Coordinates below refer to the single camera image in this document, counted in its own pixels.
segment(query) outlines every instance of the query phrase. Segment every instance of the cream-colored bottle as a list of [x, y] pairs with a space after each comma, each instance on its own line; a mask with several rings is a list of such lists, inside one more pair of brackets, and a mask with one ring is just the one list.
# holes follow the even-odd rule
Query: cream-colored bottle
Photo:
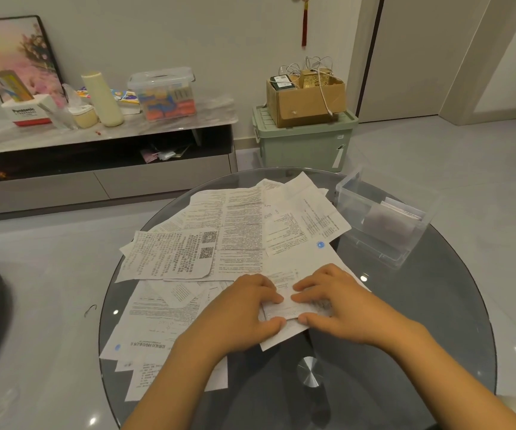
[[123, 114], [101, 72], [83, 74], [83, 83], [95, 106], [98, 118], [105, 127], [116, 127], [124, 122]]

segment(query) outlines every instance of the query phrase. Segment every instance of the transparent plastic bin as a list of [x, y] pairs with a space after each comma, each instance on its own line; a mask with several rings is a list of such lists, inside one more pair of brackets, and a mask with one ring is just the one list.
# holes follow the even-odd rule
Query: transparent plastic bin
[[138, 72], [128, 80], [140, 108], [149, 121], [196, 114], [190, 82], [195, 81], [189, 67]]
[[[392, 268], [405, 262], [442, 201], [436, 190], [368, 165], [360, 165], [338, 183], [336, 194], [336, 208], [352, 228], [345, 236]], [[397, 202], [405, 204], [401, 209], [406, 213], [395, 209]]]

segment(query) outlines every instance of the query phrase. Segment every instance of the cabinet drawer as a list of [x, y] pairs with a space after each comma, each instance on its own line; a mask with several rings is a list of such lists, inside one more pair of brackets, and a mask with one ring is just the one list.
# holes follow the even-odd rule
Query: cabinet drawer
[[227, 155], [191, 158], [95, 171], [111, 199], [190, 190], [230, 173]]
[[0, 181], [0, 213], [106, 199], [92, 172]]

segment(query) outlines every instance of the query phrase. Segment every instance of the round glass table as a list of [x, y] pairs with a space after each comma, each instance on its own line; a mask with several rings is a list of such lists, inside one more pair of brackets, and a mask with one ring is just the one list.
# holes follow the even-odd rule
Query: round glass table
[[[306, 172], [329, 189], [333, 202], [342, 175], [302, 168], [262, 168], [223, 176], [169, 203], [143, 231], [188, 206], [201, 190], [252, 187], [264, 178], [287, 182]], [[496, 387], [495, 342], [475, 281], [462, 260], [429, 226], [403, 266], [392, 270], [359, 249], [347, 235], [332, 242], [338, 255], [377, 296], [425, 325], [439, 344], [492, 392]], [[138, 281], [107, 290], [99, 328], [105, 346]], [[304, 377], [315, 357], [312, 377]], [[124, 398], [129, 371], [100, 360], [105, 392], [121, 426], [136, 406]], [[434, 419], [403, 371], [374, 347], [352, 344], [310, 329], [262, 352], [259, 346], [228, 356], [228, 389], [205, 392], [192, 429], [426, 429]]]

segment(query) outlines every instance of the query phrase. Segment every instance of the hanging ornament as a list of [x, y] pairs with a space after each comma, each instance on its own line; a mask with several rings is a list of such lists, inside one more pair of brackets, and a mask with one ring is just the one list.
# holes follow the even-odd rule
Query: hanging ornament
[[308, 4], [309, 0], [304, 0], [304, 20], [301, 30], [301, 46], [305, 48], [308, 44]]

